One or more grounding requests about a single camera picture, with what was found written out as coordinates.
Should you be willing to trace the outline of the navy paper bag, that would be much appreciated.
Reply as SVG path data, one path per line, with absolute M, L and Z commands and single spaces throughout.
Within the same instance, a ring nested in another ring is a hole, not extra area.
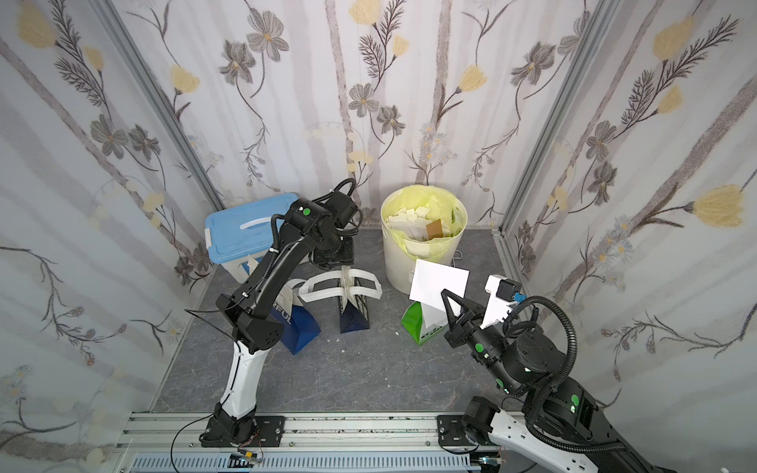
M 304 303 L 337 299 L 339 328 L 342 334 L 370 328 L 368 299 L 382 297 L 382 285 L 371 272 L 342 266 L 295 285 L 298 298 Z
M 297 293 L 303 283 L 302 279 L 288 281 L 276 297 L 270 313 L 283 324 L 281 342 L 292 355 L 297 355 L 321 334 L 317 321 Z

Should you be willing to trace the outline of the left aluminium frame post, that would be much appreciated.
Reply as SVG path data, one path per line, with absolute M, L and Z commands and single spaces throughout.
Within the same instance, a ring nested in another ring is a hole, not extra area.
M 149 102 L 154 114 L 156 114 L 159 122 L 167 130 L 170 141 L 177 148 L 177 151 L 179 151 L 179 157 L 181 157 L 183 163 L 189 169 L 206 200 L 215 211 L 224 210 L 224 203 L 206 171 L 204 171 L 199 157 L 183 133 L 183 129 L 179 120 L 175 117 L 169 98 L 164 94 L 151 67 L 142 56 L 130 33 L 128 33 L 127 27 L 118 15 L 116 6 L 111 1 L 95 0 L 90 0 L 89 5 L 97 15 L 104 31 L 116 46 L 117 52 Z

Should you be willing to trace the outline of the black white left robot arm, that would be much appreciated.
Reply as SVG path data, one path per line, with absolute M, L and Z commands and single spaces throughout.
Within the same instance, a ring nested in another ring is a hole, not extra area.
M 354 262 L 353 237 L 362 211 L 352 199 L 354 177 L 313 200 L 295 201 L 286 214 L 271 217 L 272 245 L 258 268 L 216 307 L 232 325 L 234 362 L 225 393 L 214 407 L 203 447 L 240 447 L 258 434 L 256 394 L 269 350 L 282 338 L 283 324 L 270 316 L 281 290 L 304 258 L 321 269 Z

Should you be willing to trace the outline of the aluminium frame post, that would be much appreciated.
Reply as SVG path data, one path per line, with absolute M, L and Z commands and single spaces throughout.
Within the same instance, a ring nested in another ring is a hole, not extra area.
M 116 46 L 117 52 L 149 102 L 154 114 L 156 114 L 159 122 L 167 130 L 170 141 L 177 148 L 177 151 L 179 151 L 179 157 L 181 157 L 183 163 L 189 169 L 206 200 L 215 211 L 224 210 L 224 203 L 206 171 L 204 171 L 199 157 L 183 133 L 183 129 L 179 120 L 175 117 L 169 98 L 164 94 L 151 67 L 142 56 L 130 33 L 128 33 L 127 27 L 118 15 L 116 6 L 111 1 L 95 0 L 90 0 L 89 5 L 97 15 L 104 31 Z
M 536 175 L 546 159 L 548 148 L 556 136 L 560 125 L 565 120 L 571 102 L 575 100 L 582 81 L 587 76 L 587 73 L 589 73 L 589 65 L 591 65 L 593 57 L 595 57 L 597 51 L 601 48 L 603 39 L 619 5 L 620 1 L 617 0 L 599 1 L 597 3 L 597 9 L 595 9 L 595 13 L 593 13 L 591 19 L 589 19 L 589 23 L 587 23 L 587 29 L 585 29 L 583 39 L 577 47 L 566 78 L 555 97 L 548 116 L 546 116 L 544 126 L 520 175 L 520 180 L 515 188 L 512 200 L 507 207 L 501 224 L 498 226 L 498 235 L 510 230 L 514 221 L 516 221 L 518 212 L 524 206 L 524 201 L 528 197 L 528 193 L 530 193 Z

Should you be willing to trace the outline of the torn paper pieces in bin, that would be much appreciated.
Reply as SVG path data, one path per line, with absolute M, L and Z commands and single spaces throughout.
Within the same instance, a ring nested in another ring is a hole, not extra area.
M 429 219 L 430 213 L 427 207 L 402 207 L 386 218 L 390 235 L 409 256 L 432 258 L 443 252 L 443 244 L 453 237 L 451 228 L 442 219 Z

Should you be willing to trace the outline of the right aluminium frame post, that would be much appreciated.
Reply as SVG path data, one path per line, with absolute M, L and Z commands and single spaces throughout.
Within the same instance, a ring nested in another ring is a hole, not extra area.
M 595 9 L 595 13 L 593 13 L 591 19 L 589 19 L 589 23 L 587 23 L 587 29 L 585 29 L 583 39 L 577 47 L 566 78 L 555 97 L 548 116 L 546 116 L 544 126 L 520 175 L 520 180 L 515 188 L 512 200 L 507 207 L 501 224 L 498 226 L 498 235 L 510 230 L 514 221 L 516 221 L 518 212 L 524 206 L 524 201 L 528 197 L 528 193 L 530 193 L 536 175 L 546 159 L 548 148 L 556 136 L 560 125 L 565 120 L 571 102 L 575 100 L 582 81 L 587 76 L 587 73 L 589 73 L 589 65 L 591 65 L 593 57 L 595 57 L 597 51 L 601 48 L 603 39 L 619 5 L 620 1 L 617 0 L 599 1 L 597 3 L 597 9 Z

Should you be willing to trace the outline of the green white paper bag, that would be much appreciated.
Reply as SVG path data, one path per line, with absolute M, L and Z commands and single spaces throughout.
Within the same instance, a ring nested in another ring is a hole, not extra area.
M 417 345 L 423 345 L 437 333 L 447 328 L 447 316 L 441 309 L 420 302 L 413 302 L 406 309 L 401 324 Z

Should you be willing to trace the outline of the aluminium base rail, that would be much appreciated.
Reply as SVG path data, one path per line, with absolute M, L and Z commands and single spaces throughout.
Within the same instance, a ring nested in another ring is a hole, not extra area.
M 106 464 L 127 469 L 140 453 L 238 453 L 262 460 L 266 453 L 449 453 L 470 458 L 478 472 L 553 472 L 517 451 L 467 441 L 461 414 L 289 413 L 261 418 L 262 435 L 247 447 L 201 447 L 204 415 L 134 414 Z

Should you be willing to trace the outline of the blue lidded storage box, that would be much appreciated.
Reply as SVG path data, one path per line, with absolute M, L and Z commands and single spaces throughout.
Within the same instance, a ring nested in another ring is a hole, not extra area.
M 272 245 L 272 215 L 284 215 L 297 200 L 285 193 L 209 215 L 204 232 L 210 260 L 244 283 L 252 272 L 250 262 L 260 262 Z

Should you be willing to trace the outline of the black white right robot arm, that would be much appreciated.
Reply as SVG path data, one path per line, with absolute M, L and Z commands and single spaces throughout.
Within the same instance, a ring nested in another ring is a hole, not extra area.
M 482 325 L 484 305 L 445 289 L 441 298 L 451 347 L 465 346 L 508 398 L 522 400 L 521 420 L 475 396 L 461 417 L 473 445 L 517 451 L 553 472 L 656 472 L 624 439 L 599 402 L 573 380 L 576 329 L 565 311 L 542 296 L 507 290 L 509 313 Z

